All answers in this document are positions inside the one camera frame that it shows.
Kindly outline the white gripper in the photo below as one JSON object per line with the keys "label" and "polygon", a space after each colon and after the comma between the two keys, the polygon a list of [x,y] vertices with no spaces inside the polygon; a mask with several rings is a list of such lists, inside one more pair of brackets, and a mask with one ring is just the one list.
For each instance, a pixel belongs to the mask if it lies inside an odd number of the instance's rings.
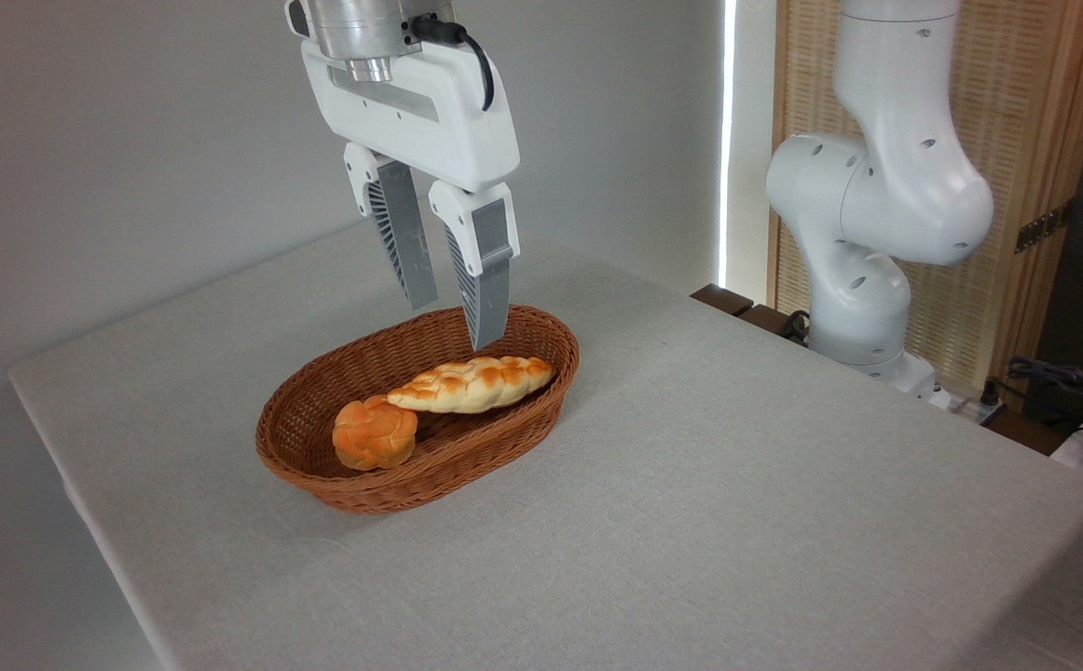
{"label": "white gripper", "polygon": [[520,165],[499,73],[483,111],[485,82],[466,48],[427,43],[392,61],[389,82],[351,79],[344,62],[309,41],[300,51],[325,122],[350,141],[358,212],[374,220],[413,310],[438,300],[438,289],[410,167],[441,179],[428,199],[446,226],[471,348],[490,347],[506,331],[509,264],[520,254],[512,192],[499,184]]}

